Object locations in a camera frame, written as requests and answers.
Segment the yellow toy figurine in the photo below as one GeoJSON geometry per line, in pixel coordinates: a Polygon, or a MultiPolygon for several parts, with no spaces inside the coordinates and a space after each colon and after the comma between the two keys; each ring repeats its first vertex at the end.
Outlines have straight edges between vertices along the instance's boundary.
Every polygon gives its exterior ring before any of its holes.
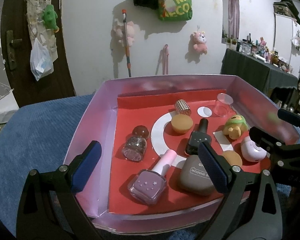
{"type": "Polygon", "coordinates": [[[248,130],[248,125],[242,115],[236,114],[226,122],[222,133],[229,135],[232,140],[237,140],[240,136],[248,130]]]}

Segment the pink nail polish cap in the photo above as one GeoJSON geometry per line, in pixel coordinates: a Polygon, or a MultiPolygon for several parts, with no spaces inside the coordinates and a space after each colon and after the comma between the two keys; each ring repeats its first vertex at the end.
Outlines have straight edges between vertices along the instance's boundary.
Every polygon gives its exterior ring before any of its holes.
{"type": "Polygon", "coordinates": [[[174,150],[167,150],[157,164],[153,167],[152,171],[155,171],[164,177],[176,157],[177,153],[174,150]]]}

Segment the white round device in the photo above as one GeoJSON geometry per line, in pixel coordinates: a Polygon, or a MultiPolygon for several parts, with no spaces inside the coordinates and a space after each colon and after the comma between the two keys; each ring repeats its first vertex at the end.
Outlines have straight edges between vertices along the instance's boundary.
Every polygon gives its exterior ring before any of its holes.
{"type": "Polygon", "coordinates": [[[250,136],[244,138],[241,142],[242,157],[248,162],[259,162],[263,160],[267,152],[258,147],[254,141],[251,140],[250,136]]]}

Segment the red paper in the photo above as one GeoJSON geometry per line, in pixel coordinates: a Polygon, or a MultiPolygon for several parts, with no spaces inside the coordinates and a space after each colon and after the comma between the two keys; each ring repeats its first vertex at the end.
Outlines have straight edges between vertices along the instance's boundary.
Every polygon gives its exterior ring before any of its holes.
{"type": "MultiPolygon", "coordinates": [[[[198,128],[199,121],[202,118],[197,113],[197,109],[201,106],[207,106],[212,110],[217,95],[224,92],[225,90],[201,90],[118,98],[118,116],[111,163],[109,212],[116,214],[167,213],[198,206],[222,196],[216,191],[210,196],[205,197],[179,189],[177,181],[181,169],[172,166],[166,174],[167,188],[162,193],[158,203],[154,206],[144,205],[130,195],[127,185],[140,170],[152,169],[160,157],[152,149],[150,138],[147,140],[145,157],[140,163],[126,160],[121,150],[126,140],[131,136],[134,127],[144,125],[151,133],[154,123],[162,115],[174,111],[174,103],[178,99],[184,99],[191,108],[191,118],[194,121],[194,126],[185,135],[180,136],[172,130],[171,124],[168,123],[164,130],[164,140],[170,149],[175,150],[181,156],[187,157],[184,152],[186,143],[191,132],[198,128]]],[[[219,155],[222,154],[222,149],[213,132],[222,130],[227,119],[234,114],[236,113],[231,111],[226,117],[217,117],[215,114],[212,114],[211,117],[207,118],[209,120],[208,134],[212,137],[211,146],[219,155]]],[[[228,138],[234,150],[240,155],[240,143],[248,134],[249,132],[246,132],[236,141],[228,138]]],[[[244,158],[242,158],[242,161],[242,169],[244,171],[259,173],[262,169],[270,167],[268,158],[259,163],[250,163],[245,161],[244,158]]]]}

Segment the wooden door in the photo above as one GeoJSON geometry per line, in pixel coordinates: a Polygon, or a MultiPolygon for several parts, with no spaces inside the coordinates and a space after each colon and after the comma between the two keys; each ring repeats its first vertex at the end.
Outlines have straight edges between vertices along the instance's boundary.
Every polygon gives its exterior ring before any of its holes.
{"type": "Polygon", "coordinates": [[[5,60],[5,70],[13,94],[19,107],[75,95],[63,42],[60,0],[51,0],[58,14],[55,33],[57,39],[58,59],[53,62],[54,72],[36,81],[30,69],[30,53],[32,49],[26,18],[26,0],[4,0],[1,17],[1,46],[5,60]],[[22,39],[21,47],[15,49],[17,67],[9,68],[6,33],[13,31],[14,39],[22,39]]]}

